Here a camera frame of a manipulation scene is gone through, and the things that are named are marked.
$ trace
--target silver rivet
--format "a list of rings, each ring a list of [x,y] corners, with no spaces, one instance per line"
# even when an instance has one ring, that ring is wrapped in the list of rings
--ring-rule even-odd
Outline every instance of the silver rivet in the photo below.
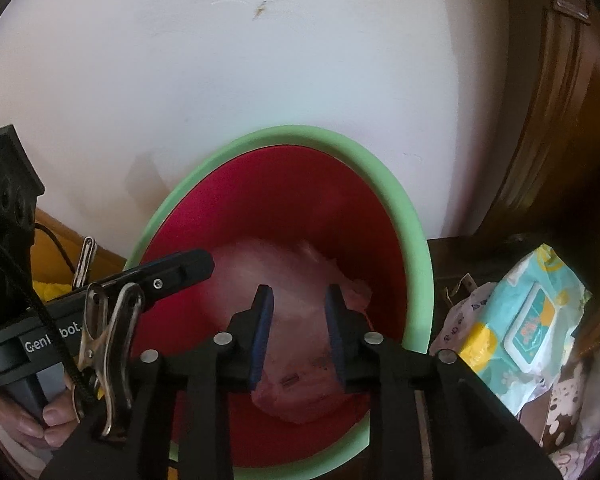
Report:
[[[456,354],[453,350],[449,350],[445,348],[438,352],[438,359],[440,359],[445,365],[452,365],[458,360],[458,354]]]
[[[158,351],[151,348],[140,354],[140,360],[147,364],[155,363],[155,361],[158,359],[158,355]]]
[[[365,334],[365,341],[370,345],[379,345],[384,341],[384,336],[378,332],[367,332]]]
[[[234,336],[232,336],[228,332],[218,332],[214,336],[214,343],[216,343],[217,345],[221,345],[221,346],[228,345],[233,340],[234,340]]]

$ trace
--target black cable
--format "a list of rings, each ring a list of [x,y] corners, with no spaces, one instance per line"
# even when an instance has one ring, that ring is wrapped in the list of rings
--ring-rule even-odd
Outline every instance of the black cable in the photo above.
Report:
[[[60,331],[51,317],[51,314],[49,314],[45,305],[42,303],[42,300],[40,300],[38,295],[34,292],[31,285],[31,278],[24,273],[11,255],[1,245],[0,270],[5,273],[10,282],[21,292],[27,305],[38,314],[40,321],[48,331],[51,344],[56,349],[56,352],[58,352],[60,361],[64,365],[64,370],[75,384],[75,388],[81,399],[87,404],[94,404],[96,402],[96,397],[93,391],[90,390],[84,376],[75,365],[74,358],[72,357],[71,352],[69,352],[64,339],[62,339]]]
[[[60,251],[60,255],[62,256],[62,259],[66,263],[66,266],[69,267],[69,270],[71,271],[71,274],[75,274],[74,264],[72,263],[71,259],[69,258],[69,255],[64,250],[64,247],[62,247],[62,244],[60,243],[60,240],[58,240],[58,238],[56,237],[56,235],[54,234],[54,232],[51,229],[49,229],[46,225],[39,224],[38,222],[36,222],[35,227],[39,231],[42,231],[49,238],[51,238],[51,241],[58,248],[58,251]]]

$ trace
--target translucent plastic bag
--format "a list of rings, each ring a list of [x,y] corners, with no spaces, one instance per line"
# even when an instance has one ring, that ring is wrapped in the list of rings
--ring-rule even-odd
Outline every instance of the translucent plastic bag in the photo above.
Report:
[[[346,396],[331,361],[324,297],[327,286],[337,283],[347,306],[364,313],[371,298],[368,286],[347,279],[308,243],[292,251],[250,239],[219,248],[213,256],[216,270],[204,285],[203,307],[219,329],[251,306],[259,284],[273,289],[273,321],[253,403],[296,424],[339,407]]]

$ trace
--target wipes package lid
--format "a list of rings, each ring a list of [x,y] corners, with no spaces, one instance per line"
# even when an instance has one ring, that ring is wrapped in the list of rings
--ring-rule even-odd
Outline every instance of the wipes package lid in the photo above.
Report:
[[[460,357],[517,414],[560,375],[589,297],[574,272],[543,244],[495,287]]]

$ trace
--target finger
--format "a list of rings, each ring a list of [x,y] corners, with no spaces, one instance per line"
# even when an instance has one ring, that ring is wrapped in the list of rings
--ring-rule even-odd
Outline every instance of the finger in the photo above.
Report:
[[[45,430],[45,440],[51,447],[60,447],[69,438],[72,431],[78,426],[77,420],[60,424]]]
[[[6,397],[0,397],[0,424],[17,441],[21,440],[18,433],[34,438],[42,438],[45,433],[29,413]]]
[[[71,392],[64,391],[42,410],[42,417],[49,426],[58,426],[75,420]]]

